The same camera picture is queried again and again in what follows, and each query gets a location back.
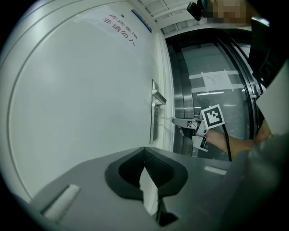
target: ceiling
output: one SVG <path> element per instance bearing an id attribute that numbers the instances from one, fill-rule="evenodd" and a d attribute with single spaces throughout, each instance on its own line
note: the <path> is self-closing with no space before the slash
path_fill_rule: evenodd
<path id="1" fill-rule="evenodd" d="M 189 2 L 197 0 L 138 0 L 156 21 L 165 38 L 202 28 L 227 28 L 228 24 L 208 23 L 211 19 L 196 21 L 186 10 Z"/>

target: paper notice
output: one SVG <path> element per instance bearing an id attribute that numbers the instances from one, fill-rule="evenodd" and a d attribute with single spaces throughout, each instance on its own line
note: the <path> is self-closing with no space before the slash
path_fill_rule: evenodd
<path id="1" fill-rule="evenodd" d="M 206 91 L 218 91 L 233 89 L 230 78 L 226 71 L 202 73 Z"/>

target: lever handle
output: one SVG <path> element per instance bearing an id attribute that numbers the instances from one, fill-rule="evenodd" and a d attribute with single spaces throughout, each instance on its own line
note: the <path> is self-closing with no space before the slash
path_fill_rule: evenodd
<path id="1" fill-rule="evenodd" d="M 152 90 L 152 95 L 160 102 L 156 103 L 156 105 L 166 105 L 167 100 L 162 96 L 161 93 L 159 93 L 158 90 L 156 89 Z"/>

